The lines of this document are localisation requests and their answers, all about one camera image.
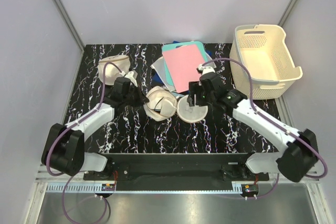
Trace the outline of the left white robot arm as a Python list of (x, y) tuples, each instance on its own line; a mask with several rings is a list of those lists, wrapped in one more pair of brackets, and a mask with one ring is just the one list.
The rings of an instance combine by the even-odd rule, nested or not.
[(149, 100), (133, 77), (118, 77), (114, 85), (103, 88), (101, 101), (78, 119), (62, 125), (54, 124), (48, 133), (41, 162), (51, 176), (75, 176), (93, 171), (103, 180), (113, 175), (108, 159), (85, 151), (85, 141), (106, 123), (112, 121), (123, 106), (139, 107)]

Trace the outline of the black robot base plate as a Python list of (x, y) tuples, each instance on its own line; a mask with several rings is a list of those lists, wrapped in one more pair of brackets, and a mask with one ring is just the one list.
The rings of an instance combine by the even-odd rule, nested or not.
[(249, 154), (107, 154), (104, 172), (89, 172), (89, 181), (107, 179), (114, 172), (130, 172), (131, 178), (117, 181), (125, 187), (183, 187), (222, 189), (233, 182), (254, 182), (258, 175), (248, 171)]

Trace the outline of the mesh laundry bag with glasses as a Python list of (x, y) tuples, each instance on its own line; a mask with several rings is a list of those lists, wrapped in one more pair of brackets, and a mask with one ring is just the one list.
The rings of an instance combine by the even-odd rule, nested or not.
[(144, 110), (148, 117), (159, 122), (167, 120), (175, 114), (186, 123), (197, 123), (205, 119), (208, 113), (208, 106), (189, 106), (188, 96), (178, 99), (169, 91), (154, 87), (146, 95), (148, 102)]

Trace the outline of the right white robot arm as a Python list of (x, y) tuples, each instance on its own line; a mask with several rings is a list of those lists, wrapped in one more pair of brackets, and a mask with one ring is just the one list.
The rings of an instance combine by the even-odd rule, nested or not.
[(259, 173), (280, 173), (298, 183), (318, 161), (316, 135), (281, 123), (254, 105), (236, 89), (227, 89), (218, 74), (209, 72), (188, 84), (190, 106), (211, 105), (238, 120), (267, 139), (277, 151), (251, 154), (238, 167), (239, 176), (250, 180)]

